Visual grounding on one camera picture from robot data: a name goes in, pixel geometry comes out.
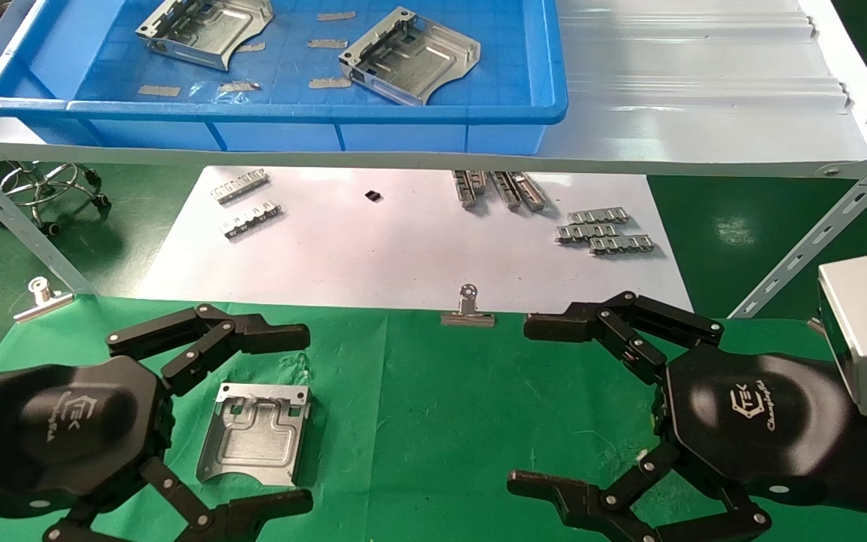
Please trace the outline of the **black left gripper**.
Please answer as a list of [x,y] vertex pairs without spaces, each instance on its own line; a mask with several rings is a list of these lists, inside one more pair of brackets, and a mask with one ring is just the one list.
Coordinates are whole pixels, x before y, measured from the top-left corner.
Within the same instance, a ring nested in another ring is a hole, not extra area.
[[[106,344],[116,357],[102,364],[0,373],[0,518],[71,508],[42,540],[121,541],[93,531],[93,521],[145,483],[186,521],[175,541],[255,541],[266,522],[309,513],[307,489],[207,508],[160,458],[175,425],[171,394],[192,391],[234,354],[296,352],[310,343],[304,324],[272,325],[260,313],[202,304],[115,330]],[[161,378],[139,363],[175,348],[182,351]]]

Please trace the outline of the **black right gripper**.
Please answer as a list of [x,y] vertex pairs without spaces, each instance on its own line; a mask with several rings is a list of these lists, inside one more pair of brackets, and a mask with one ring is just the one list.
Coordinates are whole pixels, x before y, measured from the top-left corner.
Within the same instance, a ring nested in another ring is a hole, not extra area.
[[[632,291],[529,313],[523,332],[537,342],[598,342],[644,384],[664,383],[664,435],[679,447],[660,443],[606,489],[510,471],[510,494],[551,502],[567,527],[610,541],[753,541],[773,521],[747,494],[836,500],[850,486],[843,445],[853,401],[829,361],[723,352],[712,347],[718,322]],[[667,366],[644,333],[692,349]],[[640,520],[633,505],[674,468],[725,512],[659,527]]]

